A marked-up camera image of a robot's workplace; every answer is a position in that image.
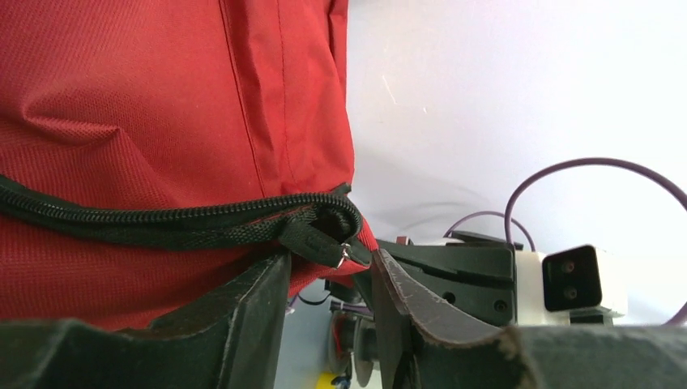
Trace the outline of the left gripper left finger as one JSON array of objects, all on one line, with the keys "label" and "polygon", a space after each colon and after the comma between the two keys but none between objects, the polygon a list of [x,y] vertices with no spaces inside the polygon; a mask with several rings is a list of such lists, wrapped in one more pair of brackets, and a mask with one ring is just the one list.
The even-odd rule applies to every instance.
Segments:
[{"label": "left gripper left finger", "polygon": [[1,325],[4,388],[272,388],[291,258],[276,252],[142,329]]}]

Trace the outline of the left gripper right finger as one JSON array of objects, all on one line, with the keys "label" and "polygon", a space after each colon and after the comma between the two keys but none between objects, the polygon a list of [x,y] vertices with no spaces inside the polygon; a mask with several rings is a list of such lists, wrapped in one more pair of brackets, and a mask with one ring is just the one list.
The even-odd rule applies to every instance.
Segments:
[{"label": "left gripper right finger", "polygon": [[683,388],[683,327],[494,327],[411,278],[384,250],[372,295],[385,388]]}]

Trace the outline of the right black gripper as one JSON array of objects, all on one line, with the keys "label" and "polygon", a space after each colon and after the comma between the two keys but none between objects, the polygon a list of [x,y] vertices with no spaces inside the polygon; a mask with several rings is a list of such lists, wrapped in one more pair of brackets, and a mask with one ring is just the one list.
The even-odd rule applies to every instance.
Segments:
[{"label": "right black gripper", "polygon": [[378,240],[418,283],[469,315],[497,327],[517,318],[514,247],[495,241],[441,240],[415,245]]}]

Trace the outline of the red student backpack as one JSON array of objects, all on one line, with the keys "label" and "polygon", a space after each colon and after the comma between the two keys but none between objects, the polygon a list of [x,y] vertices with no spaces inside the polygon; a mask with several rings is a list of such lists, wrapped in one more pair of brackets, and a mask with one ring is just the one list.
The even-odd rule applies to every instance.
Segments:
[{"label": "red student backpack", "polygon": [[[1,174],[85,207],[223,205],[352,181],[346,1],[4,1]],[[145,327],[248,248],[94,242],[3,216],[1,316]]]}]

